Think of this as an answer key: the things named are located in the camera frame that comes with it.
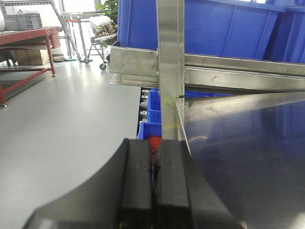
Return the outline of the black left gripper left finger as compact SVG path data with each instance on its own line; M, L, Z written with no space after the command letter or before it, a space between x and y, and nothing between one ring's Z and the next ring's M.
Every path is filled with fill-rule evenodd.
M151 147L124 139L92 177L36 209L25 229L149 229L152 226Z

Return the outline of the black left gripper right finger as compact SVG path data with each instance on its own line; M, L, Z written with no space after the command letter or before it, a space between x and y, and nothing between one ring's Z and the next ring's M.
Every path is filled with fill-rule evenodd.
M185 141L162 140L155 166L155 228L243 228L205 180Z

